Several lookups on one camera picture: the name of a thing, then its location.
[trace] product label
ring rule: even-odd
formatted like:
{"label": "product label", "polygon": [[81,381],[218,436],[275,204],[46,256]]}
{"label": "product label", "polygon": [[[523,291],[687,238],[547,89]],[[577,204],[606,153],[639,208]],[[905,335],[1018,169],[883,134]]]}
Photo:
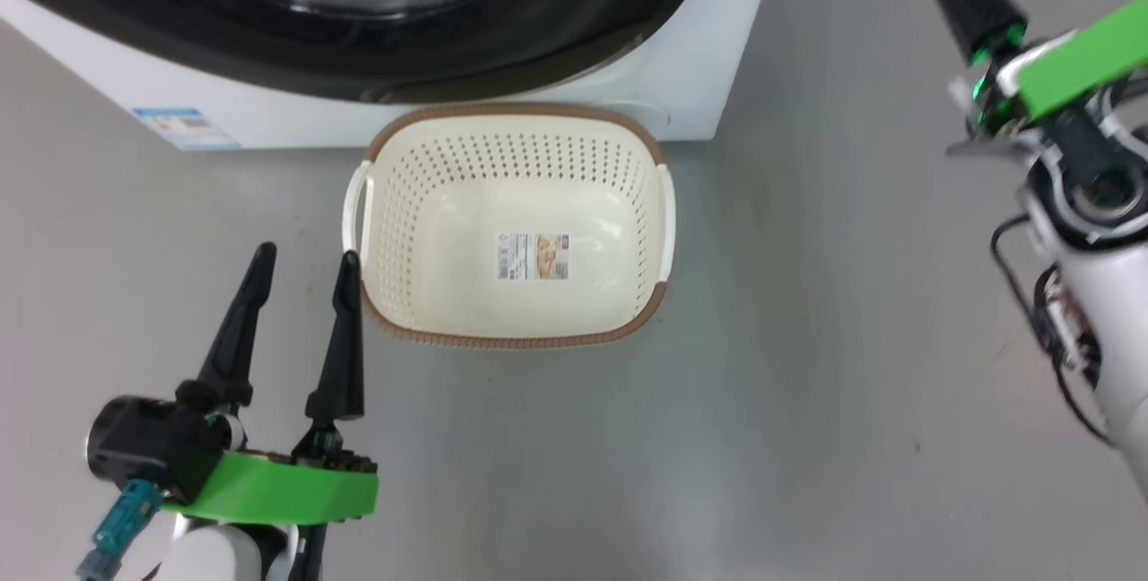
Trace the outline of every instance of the product label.
{"label": "product label", "polygon": [[180,150],[239,148],[233,137],[211,123],[196,108],[132,108],[148,129]]}
{"label": "product label", "polygon": [[501,281],[569,279],[569,234],[498,234]]}

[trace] green bracket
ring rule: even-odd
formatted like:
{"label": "green bracket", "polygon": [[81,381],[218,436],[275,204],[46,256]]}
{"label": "green bracket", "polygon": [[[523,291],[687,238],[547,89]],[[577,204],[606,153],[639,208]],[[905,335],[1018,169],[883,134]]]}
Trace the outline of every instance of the green bracket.
{"label": "green bracket", "polygon": [[374,513],[379,477],[274,463],[226,452],[189,505],[164,511],[247,525],[321,525]]}
{"label": "green bracket", "polygon": [[1037,122],[1143,65],[1148,65],[1148,0],[1135,0],[1021,70],[1021,101]]}

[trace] washing machine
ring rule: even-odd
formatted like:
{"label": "washing machine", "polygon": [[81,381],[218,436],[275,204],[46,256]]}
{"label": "washing machine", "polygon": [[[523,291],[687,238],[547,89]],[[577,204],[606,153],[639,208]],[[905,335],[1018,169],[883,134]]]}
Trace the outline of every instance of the washing machine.
{"label": "washing machine", "polygon": [[760,0],[0,0],[186,150],[363,148],[427,104],[611,108],[713,137]]}

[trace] plastic basket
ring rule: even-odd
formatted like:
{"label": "plastic basket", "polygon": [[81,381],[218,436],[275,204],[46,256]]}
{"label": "plastic basket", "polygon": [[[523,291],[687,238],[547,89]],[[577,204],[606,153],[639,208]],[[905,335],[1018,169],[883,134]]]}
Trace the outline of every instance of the plastic basket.
{"label": "plastic basket", "polygon": [[342,235],[362,257],[366,308],[400,336],[604,343],[641,327],[665,295],[674,185],[657,142],[623,116],[435,108],[372,142],[347,189]]}

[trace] brown basket rim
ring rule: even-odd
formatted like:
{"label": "brown basket rim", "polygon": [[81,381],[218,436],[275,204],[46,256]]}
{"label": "brown basket rim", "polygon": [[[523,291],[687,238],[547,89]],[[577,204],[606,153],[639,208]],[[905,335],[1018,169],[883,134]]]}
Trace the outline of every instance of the brown basket rim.
{"label": "brown basket rim", "polygon": [[[437,108],[422,108],[422,110],[416,110],[409,113],[397,119],[394,119],[390,124],[383,127],[374,140],[371,141],[370,147],[367,147],[365,161],[374,163],[378,160],[382,148],[390,141],[390,137],[395,137],[398,131],[403,129],[427,119],[442,119],[445,117],[464,117],[474,115],[536,115],[536,116],[549,116],[549,117],[576,117],[582,119],[598,119],[600,122],[610,122],[612,124],[619,124],[620,126],[627,127],[631,133],[638,137],[645,145],[646,150],[650,152],[650,156],[653,158],[656,165],[666,164],[665,156],[661,153],[661,147],[653,139],[645,129],[643,129],[637,122],[630,119],[627,116],[619,115],[616,113],[598,110],[598,108],[589,108],[584,106],[565,106],[565,104],[551,104],[551,103],[501,103],[501,104],[482,104],[482,106],[445,106]],[[653,286],[653,292],[650,294],[650,300],[646,301],[645,307],[642,311],[637,313],[636,317],[628,320],[627,324],[607,332],[599,332],[594,334],[580,334],[574,336],[553,336],[553,338],[538,338],[538,339],[513,339],[513,338],[486,338],[486,336],[465,336],[456,334],[444,334],[436,332],[424,332],[411,330],[401,326],[382,313],[371,301],[370,293],[366,286],[359,284],[363,290],[363,297],[366,299],[367,305],[366,311],[387,332],[405,339],[408,341],[414,341],[418,343],[429,343],[435,346],[450,346],[456,348],[473,348],[480,350],[540,350],[549,348],[573,348],[576,346],[594,346],[599,343],[611,343],[614,341],[620,341],[630,334],[637,332],[639,327],[651,318],[653,318],[654,312],[658,311],[658,307],[661,305],[661,301],[666,295],[666,282],[658,281]]]}

